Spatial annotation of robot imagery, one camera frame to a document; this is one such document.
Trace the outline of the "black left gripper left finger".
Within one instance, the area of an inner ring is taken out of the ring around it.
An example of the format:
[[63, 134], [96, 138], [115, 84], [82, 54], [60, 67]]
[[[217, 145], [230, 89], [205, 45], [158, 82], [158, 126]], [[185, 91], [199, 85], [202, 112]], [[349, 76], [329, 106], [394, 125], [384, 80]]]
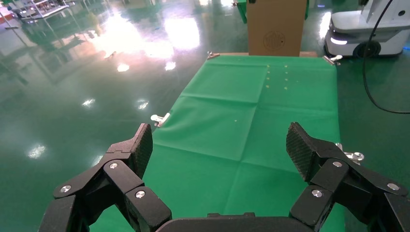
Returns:
[[136, 232], [154, 232], [170, 221], [169, 207], [143, 182], [153, 150], [152, 130], [112, 144], [101, 160], [54, 190], [41, 232], [88, 232], [104, 210], [116, 206]]

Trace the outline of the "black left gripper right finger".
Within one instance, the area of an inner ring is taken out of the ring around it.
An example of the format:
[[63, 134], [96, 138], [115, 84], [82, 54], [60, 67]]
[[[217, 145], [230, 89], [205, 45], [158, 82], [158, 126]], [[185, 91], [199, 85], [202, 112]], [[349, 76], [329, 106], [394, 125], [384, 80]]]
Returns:
[[311, 137], [297, 122], [289, 126], [286, 151], [308, 184], [291, 218], [318, 232], [339, 204], [370, 232], [409, 231], [409, 192], [398, 182], [355, 163], [335, 143]]

